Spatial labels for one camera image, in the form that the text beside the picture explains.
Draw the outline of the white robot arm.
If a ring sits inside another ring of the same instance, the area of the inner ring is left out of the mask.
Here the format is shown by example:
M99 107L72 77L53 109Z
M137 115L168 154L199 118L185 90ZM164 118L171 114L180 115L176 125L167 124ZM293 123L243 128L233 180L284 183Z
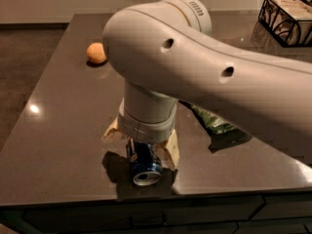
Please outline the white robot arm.
M211 29L198 0L140 4L110 18L102 37L109 64L125 79L120 130L162 142L183 100L312 164L311 64L226 45Z

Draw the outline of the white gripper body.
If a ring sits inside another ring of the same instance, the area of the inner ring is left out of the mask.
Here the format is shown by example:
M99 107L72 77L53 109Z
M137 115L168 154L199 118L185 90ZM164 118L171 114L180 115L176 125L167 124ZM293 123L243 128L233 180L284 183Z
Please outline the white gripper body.
M163 142L175 128L176 100L166 98L135 102L123 98L117 121L119 129L137 142Z

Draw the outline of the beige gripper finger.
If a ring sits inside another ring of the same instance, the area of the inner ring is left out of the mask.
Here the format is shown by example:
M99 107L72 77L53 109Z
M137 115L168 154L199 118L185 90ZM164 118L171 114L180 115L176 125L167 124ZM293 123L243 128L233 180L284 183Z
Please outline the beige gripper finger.
M115 118L114 121L106 129L101 139L103 141L119 141L126 138L127 135L120 129L118 119Z
M174 171L179 162L179 150L176 131L173 131L169 138L165 141L154 145L156 155L166 164L166 166Z

